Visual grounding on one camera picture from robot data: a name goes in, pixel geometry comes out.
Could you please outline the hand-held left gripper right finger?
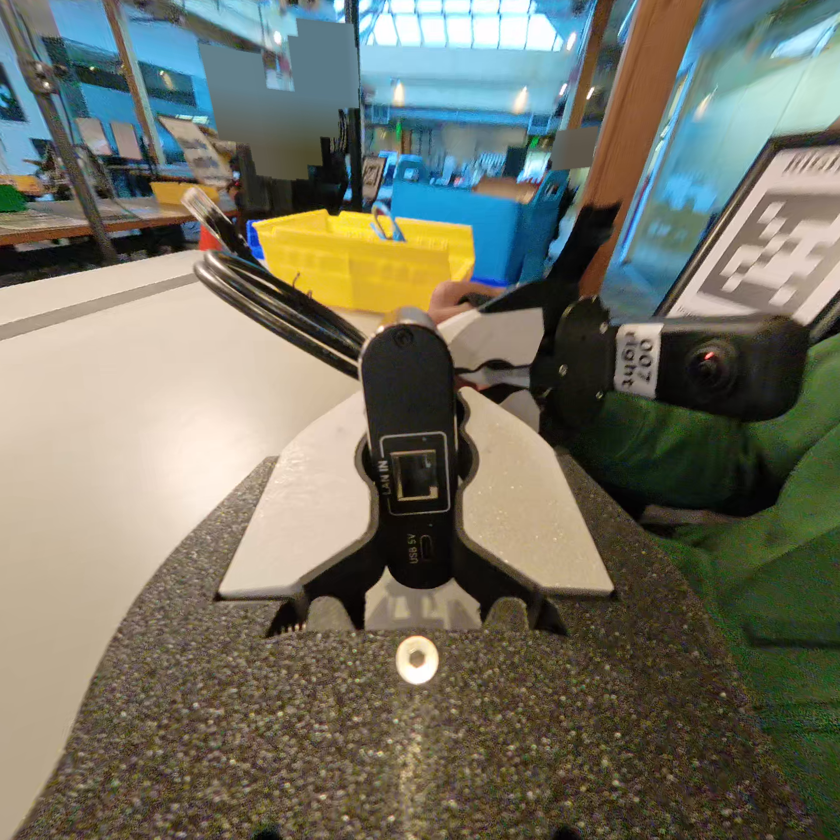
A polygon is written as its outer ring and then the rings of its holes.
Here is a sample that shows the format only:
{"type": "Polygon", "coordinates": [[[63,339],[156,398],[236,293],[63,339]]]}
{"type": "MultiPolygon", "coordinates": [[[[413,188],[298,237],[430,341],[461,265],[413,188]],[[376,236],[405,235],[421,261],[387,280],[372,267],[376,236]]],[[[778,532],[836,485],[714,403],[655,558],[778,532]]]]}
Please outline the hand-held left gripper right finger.
{"type": "Polygon", "coordinates": [[[553,448],[479,391],[460,391],[470,469],[455,532],[473,554],[542,595],[608,597],[614,583],[553,448]]]}

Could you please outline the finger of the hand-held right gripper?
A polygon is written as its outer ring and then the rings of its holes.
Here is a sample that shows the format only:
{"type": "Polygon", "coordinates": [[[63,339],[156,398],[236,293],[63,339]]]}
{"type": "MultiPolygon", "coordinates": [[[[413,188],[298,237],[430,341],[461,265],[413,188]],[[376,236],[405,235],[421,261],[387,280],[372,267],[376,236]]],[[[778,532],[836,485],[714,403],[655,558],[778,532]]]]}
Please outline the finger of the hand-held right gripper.
{"type": "Polygon", "coordinates": [[[557,286],[547,279],[509,287],[440,323],[440,333],[447,344],[541,344],[547,310],[557,298],[557,286]]]}
{"type": "Polygon", "coordinates": [[[488,351],[454,345],[455,378],[459,385],[479,391],[509,386],[542,398],[552,390],[551,351],[540,348],[528,364],[514,364],[507,359],[491,358],[488,351]]]}

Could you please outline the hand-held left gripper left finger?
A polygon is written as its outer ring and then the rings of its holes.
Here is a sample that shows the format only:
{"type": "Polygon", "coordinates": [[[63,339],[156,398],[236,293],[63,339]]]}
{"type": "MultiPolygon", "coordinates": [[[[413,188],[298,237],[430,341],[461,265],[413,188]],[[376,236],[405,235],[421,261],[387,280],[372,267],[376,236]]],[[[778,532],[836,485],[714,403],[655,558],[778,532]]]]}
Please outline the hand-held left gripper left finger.
{"type": "Polygon", "coordinates": [[[218,587],[220,599],[299,595],[368,542],[377,505],[358,458],[366,432],[363,394],[354,392],[282,449],[218,587]]]}

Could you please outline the black ethernet adapter hub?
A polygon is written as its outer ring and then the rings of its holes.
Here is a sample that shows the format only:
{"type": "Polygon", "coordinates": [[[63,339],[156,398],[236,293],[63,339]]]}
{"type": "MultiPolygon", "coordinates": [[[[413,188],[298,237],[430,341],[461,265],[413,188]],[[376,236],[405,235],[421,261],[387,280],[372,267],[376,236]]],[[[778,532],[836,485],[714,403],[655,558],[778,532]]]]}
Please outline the black ethernet adapter hub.
{"type": "Polygon", "coordinates": [[[437,588],[453,577],[458,417],[452,356],[425,311],[399,308],[365,342],[359,377],[385,566],[401,585],[437,588]]]}

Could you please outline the yellow plastic bin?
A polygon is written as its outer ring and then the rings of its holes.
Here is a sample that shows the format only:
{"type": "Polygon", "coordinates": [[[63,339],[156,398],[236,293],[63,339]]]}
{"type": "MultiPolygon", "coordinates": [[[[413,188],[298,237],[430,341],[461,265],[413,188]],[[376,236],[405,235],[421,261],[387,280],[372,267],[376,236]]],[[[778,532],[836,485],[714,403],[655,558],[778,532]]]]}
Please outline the yellow plastic bin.
{"type": "Polygon", "coordinates": [[[267,268],[332,308],[427,310],[437,286],[473,276],[470,226],[324,209],[254,223],[267,268]]]}

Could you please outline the person's right hand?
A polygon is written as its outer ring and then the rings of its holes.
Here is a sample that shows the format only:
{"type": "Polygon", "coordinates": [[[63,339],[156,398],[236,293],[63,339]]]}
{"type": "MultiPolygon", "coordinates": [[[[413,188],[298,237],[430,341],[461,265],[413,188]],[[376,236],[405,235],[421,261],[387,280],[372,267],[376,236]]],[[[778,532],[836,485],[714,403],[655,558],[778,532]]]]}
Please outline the person's right hand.
{"type": "Polygon", "coordinates": [[[462,312],[475,309],[475,300],[487,302],[498,297],[502,292],[501,287],[493,287],[472,280],[449,280],[435,288],[427,313],[435,324],[440,324],[462,312]]]}

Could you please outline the blue plastic bins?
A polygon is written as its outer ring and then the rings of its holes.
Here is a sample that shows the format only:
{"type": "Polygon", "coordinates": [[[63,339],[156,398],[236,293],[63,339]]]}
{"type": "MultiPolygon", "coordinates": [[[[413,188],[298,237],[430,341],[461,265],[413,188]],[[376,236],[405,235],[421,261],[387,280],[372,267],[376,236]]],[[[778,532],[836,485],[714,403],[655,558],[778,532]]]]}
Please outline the blue plastic bins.
{"type": "Polygon", "coordinates": [[[549,172],[528,203],[461,187],[399,182],[391,209],[396,217],[470,226],[474,279],[516,286],[543,278],[568,182],[568,171],[549,172]]]}

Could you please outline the framed printed tag board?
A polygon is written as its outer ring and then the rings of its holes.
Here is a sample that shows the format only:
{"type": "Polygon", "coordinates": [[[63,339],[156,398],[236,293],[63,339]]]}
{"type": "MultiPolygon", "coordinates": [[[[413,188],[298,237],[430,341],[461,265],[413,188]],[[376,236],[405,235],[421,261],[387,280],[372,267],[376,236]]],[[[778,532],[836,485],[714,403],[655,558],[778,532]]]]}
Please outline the framed printed tag board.
{"type": "Polygon", "coordinates": [[[838,333],[839,130],[775,136],[707,226],[658,318],[780,315],[838,333]]]}

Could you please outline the yellow box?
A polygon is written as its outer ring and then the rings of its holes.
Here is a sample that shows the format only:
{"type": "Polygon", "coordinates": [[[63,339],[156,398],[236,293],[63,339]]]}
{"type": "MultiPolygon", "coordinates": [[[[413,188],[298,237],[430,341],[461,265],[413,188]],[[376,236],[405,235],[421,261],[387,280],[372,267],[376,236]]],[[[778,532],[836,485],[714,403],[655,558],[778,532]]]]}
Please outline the yellow box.
{"type": "Polygon", "coordinates": [[[160,205],[174,207],[182,205],[182,200],[190,191],[203,193],[209,200],[219,204],[220,193],[210,185],[178,181],[151,181],[150,189],[160,205]]]}

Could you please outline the white sign board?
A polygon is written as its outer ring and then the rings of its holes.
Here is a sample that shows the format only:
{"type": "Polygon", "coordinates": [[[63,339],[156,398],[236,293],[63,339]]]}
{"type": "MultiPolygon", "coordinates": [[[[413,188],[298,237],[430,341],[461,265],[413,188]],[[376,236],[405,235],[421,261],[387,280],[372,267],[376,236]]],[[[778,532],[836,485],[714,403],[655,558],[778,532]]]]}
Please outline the white sign board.
{"type": "Polygon", "coordinates": [[[162,114],[156,118],[181,148],[198,183],[214,187],[226,187],[231,183],[234,179],[231,166],[196,123],[162,114]]]}

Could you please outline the wooden work table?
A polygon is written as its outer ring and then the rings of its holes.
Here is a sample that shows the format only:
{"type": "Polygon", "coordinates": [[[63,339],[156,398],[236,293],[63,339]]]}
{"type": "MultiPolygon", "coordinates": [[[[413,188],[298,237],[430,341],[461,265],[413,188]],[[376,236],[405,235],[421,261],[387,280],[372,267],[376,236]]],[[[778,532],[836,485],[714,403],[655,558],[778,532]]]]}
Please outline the wooden work table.
{"type": "MultiPolygon", "coordinates": [[[[196,221],[183,205],[161,204],[152,197],[101,199],[97,206],[109,235],[196,221]]],[[[91,236],[91,226],[78,202],[28,203],[22,211],[1,213],[3,248],[91,236]]]]}

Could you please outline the black metal pole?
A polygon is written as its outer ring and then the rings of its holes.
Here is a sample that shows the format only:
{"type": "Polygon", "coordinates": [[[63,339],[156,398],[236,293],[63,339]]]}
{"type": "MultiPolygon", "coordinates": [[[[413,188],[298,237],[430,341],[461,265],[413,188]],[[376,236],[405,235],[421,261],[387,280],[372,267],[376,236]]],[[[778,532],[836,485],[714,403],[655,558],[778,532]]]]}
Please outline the black metal pole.
{"type": "Polygon", "coordinates": [[[49,130],[70,187],[87,221],[91,236],[99,247],[103,262],[107,266],[116,265],[119,262],[118,253],[102,221],[95,193],[81,169],[73,143],[59,115],[56,105],[59,90],[55,72],[51,65],[40,58],[36,49],[27,44],[26,39],[20,42],[16,51],[28,89],[35,96],[38,110],[49,130]]]}

